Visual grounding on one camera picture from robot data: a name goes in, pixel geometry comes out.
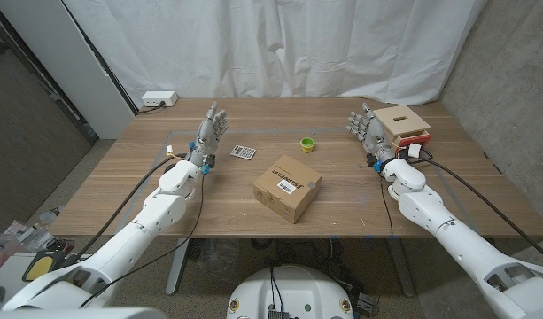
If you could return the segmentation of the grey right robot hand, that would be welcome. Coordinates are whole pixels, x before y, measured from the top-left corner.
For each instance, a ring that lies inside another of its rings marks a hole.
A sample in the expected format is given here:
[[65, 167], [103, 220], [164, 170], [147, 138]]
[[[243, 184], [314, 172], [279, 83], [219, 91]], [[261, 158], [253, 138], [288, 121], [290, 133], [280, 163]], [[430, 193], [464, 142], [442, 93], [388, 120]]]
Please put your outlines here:
[[351, 112], [346, 129], [355, 135], [366, 152], [369, 167], [382, 166], [395, 158], [390, 141], [385, 134], [381, 121], [367, 103], [362, 104], [364, 114]]

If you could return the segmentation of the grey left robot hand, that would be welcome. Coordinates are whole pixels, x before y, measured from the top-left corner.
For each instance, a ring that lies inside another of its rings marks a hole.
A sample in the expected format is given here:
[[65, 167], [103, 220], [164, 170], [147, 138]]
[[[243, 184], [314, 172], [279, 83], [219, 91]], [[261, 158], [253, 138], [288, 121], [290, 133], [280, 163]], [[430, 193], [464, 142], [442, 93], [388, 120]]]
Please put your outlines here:
[[214, 168], [215, 153], [222, 136], [228, 129], [225, 110], [218, 110], [218, 103], [213, 101], [200, 122], [197, 135], [193, 140], [186, 160], [198, 167]]

